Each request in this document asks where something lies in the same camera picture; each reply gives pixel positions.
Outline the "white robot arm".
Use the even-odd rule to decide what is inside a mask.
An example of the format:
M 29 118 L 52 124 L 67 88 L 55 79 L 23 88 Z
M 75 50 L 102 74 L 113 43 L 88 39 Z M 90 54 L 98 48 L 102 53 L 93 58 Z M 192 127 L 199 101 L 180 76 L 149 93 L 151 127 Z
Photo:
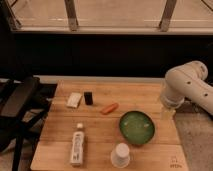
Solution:
M 198 104 L 213 119 L 213 86 L 205 82 L 208 69 L 201 61 L 191 61 L 169 69 L 160 100 L 165 108 L 179 108 L 185 98 Z

